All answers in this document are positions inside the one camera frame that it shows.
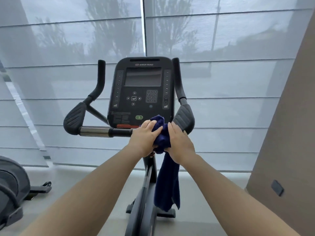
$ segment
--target towel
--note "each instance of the towel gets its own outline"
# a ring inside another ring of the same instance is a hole
[[[150,120],[156,120],[156,124],[152,131],[163,126],[163,130],[154,141],[154,144],[158,146],[154,149],[155,152],[157,154],[162,154],[165,152],[165,148],[171,147],[167,123],[164,123],[164,118],[160,115],[157,115]],[[179,164],[172,160],[168,152],[165,152],[164,160],[155,185],[154,205],[166,212],[171,209],[173,204],[176,204],[178,209],[180,207],[178,172]]]

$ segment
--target forearm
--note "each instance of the forearm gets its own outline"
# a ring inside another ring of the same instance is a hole
[[[97,235],[140,158],[135,150],[124,148],[74,185],[21,235]]]
[[[298,236],[277,215],[207,164],[199,155],[187,157],[183,167],[195,180],[229,236]]]

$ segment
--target hand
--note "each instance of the hand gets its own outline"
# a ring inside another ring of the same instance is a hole
[[[146,157],[155,147],[157,147],[153,146],[153,142],[161,133],[163,127],[159,127],[157,130],[152,132],[155,124],[156,120],[147,120],[144,121],[141,127],[132,131],[132,135],[127,146],[132,149],[139,150],[140,157]]]
[[[194,144],[189,139],[186,131],[182,132],[174,122],[168,123],[168,133],[171,147],[164,149],[164,151],[169,153],[173,161],[182,165],[185,157],[196,154]]]

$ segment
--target exercise bike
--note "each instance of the exercise bike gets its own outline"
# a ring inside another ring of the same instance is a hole
[[[179,59],[166,57],[124,58],[115,68],[107,118],[90,106],[105,85],[105,61],[98,61],[97,86],[65,117],[67,133],[85,137],[130,137],[145,120],[161,115],[189,134],[195,119],[183,90]],[[180,107],[174,116],[175,91]],[[83,126],[88,111],[108,127]],[[155,153],[143,158],[145,178],[136,199],[127,207],[130,214],[125,236],[154,235],[157,216],[175,218],[175,210],[165,212],[154,203],[157,167]]]

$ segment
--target display screen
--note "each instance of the display screen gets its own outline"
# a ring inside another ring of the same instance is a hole
[[[125,86],[157,87],[161,86],[161,68],[127,68]]]

